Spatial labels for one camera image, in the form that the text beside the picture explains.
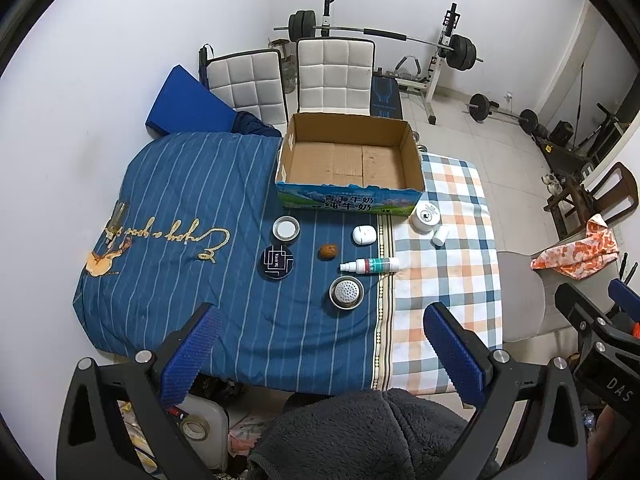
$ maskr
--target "small brown rock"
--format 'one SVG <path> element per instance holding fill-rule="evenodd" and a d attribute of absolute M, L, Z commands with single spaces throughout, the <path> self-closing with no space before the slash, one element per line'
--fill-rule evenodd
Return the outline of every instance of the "small brown rock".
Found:
<path fill-rule="evenodd" d="M 323 260 L 333 260 L 338 255 L 338 246 L 336 244 L 324 244 L 320 247 L 318 255 Z"/>

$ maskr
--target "shoe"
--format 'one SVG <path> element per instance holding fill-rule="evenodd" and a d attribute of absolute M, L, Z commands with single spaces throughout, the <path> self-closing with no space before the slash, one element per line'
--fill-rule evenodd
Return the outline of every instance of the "shoe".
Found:
<path fill-rule="evenodd" d="M 552 182 L 551 184 L 546 186 L 546 188 L 553 196 L 558 196 L 562 193 L 562 186 L 560 186 L 559 182 Z"/>
<path fill-rule="evenodd" d="M 558 179 L 556 179 L 556 176 L 553 173 L 547 173 L 546 175 L 542 176 L 542 182 L 548 186 L 549 184 L 553 183 L 553 182 L 558 182 Z"/>

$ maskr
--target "tape roll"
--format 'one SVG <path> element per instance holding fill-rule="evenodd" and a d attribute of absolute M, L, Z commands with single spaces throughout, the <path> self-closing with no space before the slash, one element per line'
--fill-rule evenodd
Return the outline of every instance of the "tape roll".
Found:
<path fill-rule="evenodd" d="M 180 430 L 190 440 L 200 442 L 209 436 L 209 423 L 201 416 L 188 415 L 180 421 Z"/>
<path fill-rule="evenodd" d="M 440 222 L 440 211 L 427 200 L 420 200 L 411 214 L 411 223 L 415 230 L 421 233 L 429 233 Z"/>

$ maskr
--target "metal strainer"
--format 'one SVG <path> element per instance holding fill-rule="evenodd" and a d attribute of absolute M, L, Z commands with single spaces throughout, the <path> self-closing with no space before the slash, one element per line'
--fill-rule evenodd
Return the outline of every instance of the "metal strainer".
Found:
<path fill-rule="evenodd" d="M 356 308 L 364 297 L 364 287 L 360 280 L 352 276 L 336 278 L 329 287 L 329 298 L 332 303 L 345 310 Z"/>

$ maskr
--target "orange floral cloth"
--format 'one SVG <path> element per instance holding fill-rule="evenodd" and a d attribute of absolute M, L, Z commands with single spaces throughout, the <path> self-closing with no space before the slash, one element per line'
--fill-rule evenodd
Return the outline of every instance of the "orange floral cloth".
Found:
<path fill-rule="evenodd" d="M 574 280 L 581 280 L 617 260 L 619 252 L 612 229 L 598 214 L 587 222 L 584 240 L 542 251 L 531 262 L 531 269 L 555 269 Z"/>

